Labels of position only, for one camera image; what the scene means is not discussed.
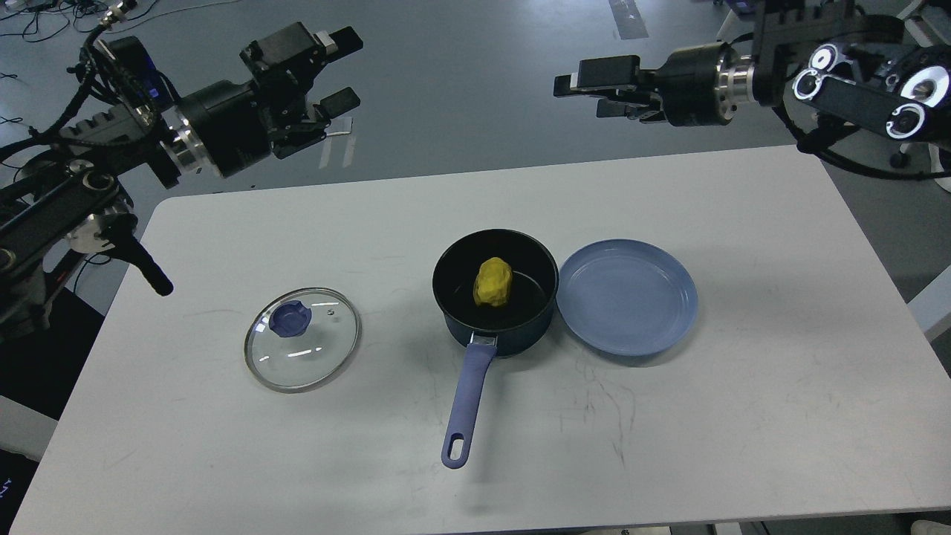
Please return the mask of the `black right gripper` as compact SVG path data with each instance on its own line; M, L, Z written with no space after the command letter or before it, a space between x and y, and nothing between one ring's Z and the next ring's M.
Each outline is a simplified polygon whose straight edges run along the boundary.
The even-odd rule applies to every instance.
M752 102L752 57L727 43L679 48L655 70L635 55L585 59L554 78L553 96L594 96L598 118L642 124L726 126Z

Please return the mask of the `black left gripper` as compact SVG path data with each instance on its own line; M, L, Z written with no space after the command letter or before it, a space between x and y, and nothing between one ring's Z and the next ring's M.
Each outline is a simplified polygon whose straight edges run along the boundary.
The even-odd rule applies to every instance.
M300 22L253 40L240 53L250 80L221 80L181 98L175 107L179 124L160 145L177 172L209 170L221 178L271 155L295 155L325 139L331 117L360 106L351 87L319 102L307 95L331 56L363 47L353 27L313 33Z

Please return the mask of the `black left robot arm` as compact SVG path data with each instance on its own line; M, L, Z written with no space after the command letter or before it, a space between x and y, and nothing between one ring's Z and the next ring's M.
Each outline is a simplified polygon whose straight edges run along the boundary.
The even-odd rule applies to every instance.
M135 237L138 217L123 173L148 166L165 187L208 170L227 178L326 139L360 104L353 88L311 102L327 65L360 51L352 27L313 33L295 22L242 48L247 82L214 82L181 95L135 37L108 42L134 1L115 1L80 47L78 88L57 120L2 148L7 160L44 152L2 189L2 341L50 326L52 302L87 258L133 265L156 294L173 284Z

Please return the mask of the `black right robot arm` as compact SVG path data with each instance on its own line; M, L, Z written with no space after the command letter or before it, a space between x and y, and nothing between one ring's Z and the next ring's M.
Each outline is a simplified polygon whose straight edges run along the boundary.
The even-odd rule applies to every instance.
M655 70L639 56L585 59L554 78L556 98L597 99L597 116L642 124L726 126L741 105L770 108L799 152L854 174L893 181L949 180L949 40L904 41L912 14L947 1L914 1L900 17L854 1L730 1L750 20L734 41L679 48Z

